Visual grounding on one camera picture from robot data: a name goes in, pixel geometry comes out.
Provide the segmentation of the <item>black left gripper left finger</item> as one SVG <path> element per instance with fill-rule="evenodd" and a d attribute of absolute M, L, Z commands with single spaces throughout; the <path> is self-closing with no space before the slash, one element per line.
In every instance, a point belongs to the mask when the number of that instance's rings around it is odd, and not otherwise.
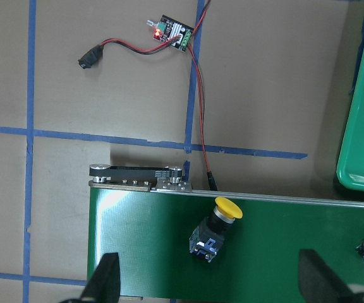
<path fill-rule="evenodd" d="M 102 255 L 98 266 L 78 298 L 63 302 L 119 302 L 120 266 L 117 252 Z"/>

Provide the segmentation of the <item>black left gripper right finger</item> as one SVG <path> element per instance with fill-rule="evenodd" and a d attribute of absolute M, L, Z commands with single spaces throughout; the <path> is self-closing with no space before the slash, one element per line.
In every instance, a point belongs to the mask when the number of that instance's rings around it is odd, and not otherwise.
<path fill-rule="evenodd" d="M 298 288 L 305 302 L 364 302 L 313 249 L 299 251 Z"/>

